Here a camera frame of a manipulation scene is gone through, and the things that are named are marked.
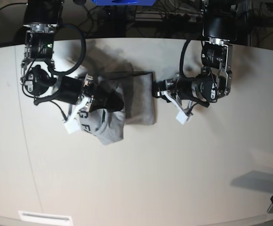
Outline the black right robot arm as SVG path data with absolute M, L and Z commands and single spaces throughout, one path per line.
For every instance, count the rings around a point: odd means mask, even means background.
M 73 24 L 62 22 L 62 0 L 29 0 L 24 14 L 24 27 L 27 28 L 24 58 L 21 62 L 20 83 L 24 93 L 33 99 L 35 105 L 54 100 L 70 105 L 78 105 L 83 100 L 89 112 L 106 109 L 108 112 L 121 111 L 124 101 L 114 91 L 107 91 L 92 81 L 72 78 L 82 64 L 87 45 L 83 31 Z M 80 56 L 73 67 L 66 71 L 55 68 L 54 40 L 62 29 L 76 31 L 80 36 Z

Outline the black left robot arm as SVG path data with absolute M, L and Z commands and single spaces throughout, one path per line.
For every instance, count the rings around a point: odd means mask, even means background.
M 184 73 L 185 53 L 191 39 L 183 45 L 179 73 L 172 79 L 155 81 L 152 86 L 154 98 L 162 98 L 166 102 L 174 101 L 181 105 L 183 100 L 191 104 L 209 107 L 231 92 L 231 61 L 233 46 L 229 43 L 237 39 L 236 20 L 237 2 L 234 0 L 202 1 L 202 36 L 200 74 L 188 77 Z

